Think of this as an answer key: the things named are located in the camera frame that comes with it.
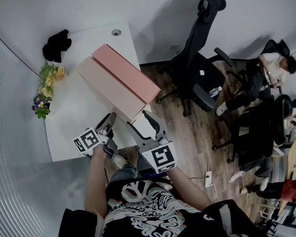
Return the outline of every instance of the white sneaker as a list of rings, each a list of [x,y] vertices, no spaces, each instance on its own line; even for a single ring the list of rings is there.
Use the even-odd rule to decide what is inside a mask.
[[[229,179],[229,183],[231,184],[232,182],[234,182],[238,177],[242,176],[244,173],[244,171],[239,170],[236,173],[234,173],[231,178]]]
[[[216,109],[216,115],[221,116],[225,111],[227,111],[226,102],[223,102],[221,105],[219,105]]]
[[[242,188],[240,191],[241,194],[248,194],[248,189],[246,187]]]
[[[115,155],[113,157],[113,161],[116,164],[116,166],[118,168],[122,168],[125,164],[127,164],[127,161],[125,160],[125,158],[121,155]]]
[[[263,178],[261,184],[260,184],[260,191],[264,191],[266,189],[266,186],[267,186],[267,183],[268,183],[268,180],[270,178],[269,177],[266,177],[266,178]]]

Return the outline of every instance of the black pants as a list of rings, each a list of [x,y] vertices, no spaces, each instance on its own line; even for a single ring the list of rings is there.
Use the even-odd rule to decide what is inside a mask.
[[[245,172],[257,166],[260,166],[260,168],[255,172],[255,176],[257,177],[263,177],[263,178],[269,177],[273,170],[270,157],[261,157],[260,159],[257,159],[257,160],[246,161],[246,160],[242,160],[242,158],[240,158],[239,156],[238,162],[239,162],[240,170]]]
[[[282,195],[284,182],[269,183],[264,191],[260,191],[260,185],[252,185],[247,187],[248,193],[255,192],[261,198],[280,199]]]
[[[257,59],[247,62],[248,83],[246,85],[246,91],[226,101],[228,110],[233,111],[239,107],[250,105],[250,103],[255,101],[259,96],[266,99],[271,95],[270,87],[260,93],[262,85],[268,85],[268,83],[264,76],[263,68],[257,65],[259,65]]]

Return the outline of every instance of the hand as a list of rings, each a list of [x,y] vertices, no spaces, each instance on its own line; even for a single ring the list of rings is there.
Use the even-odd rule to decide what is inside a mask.
[[[107,157],[107,153],[104,152],[104,145],[103,144],[99,144],[97,145],[94,149],[93,149],[93,156],[99,156],[102,158],[106,158]]]
[[[276,84],[274,82],[274,78],[271,74],[268,75],[268,79],[270,80],[270,83],[273,85],[274,88],[276,88]]]

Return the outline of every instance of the desk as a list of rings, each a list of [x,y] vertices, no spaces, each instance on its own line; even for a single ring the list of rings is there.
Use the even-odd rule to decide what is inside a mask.
[[[120,29],[120,36],[111,32]],[[74,146],[72,139],[87,127],[95,127],[101,119],[113,111],[114,106],[99,92],[92,92],[77,72],[77,65],[92,52],[107,43],[125,59],[140,70],[131,34],[126,23],[93,28],[69,35],[71,47],[65,52],[60,66],[65,67],[68,75],[57,82],[50,114],[45,120],[46,134],[53,161],[84,157]],[[154,136],[155,131],[143,115],[134,126],[145,137]],[[114,141],[119,149],[136,145],[126,123],[116,119],[113,126]]]

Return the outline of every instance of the potted plant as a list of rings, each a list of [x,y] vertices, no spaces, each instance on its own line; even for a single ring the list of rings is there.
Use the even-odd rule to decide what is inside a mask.
[[[46,119],[46,115],[50,113],[49,109],[49,101],[53,101],[51,97],[46,97],[43,94],[37,94],[34,98],[34,105],[32,106],[32,110],[35,111],[37,117]]]
[[[32,110],[35,111],[37,117],[46,119],[46,115],[50,113],[50,101],[54,96],[54,83],[61,80],[66,75],[65,68],[57,67],[54,64],[49,65],[45,62],[39,75],[41,77],[38,95],[34,98]]]

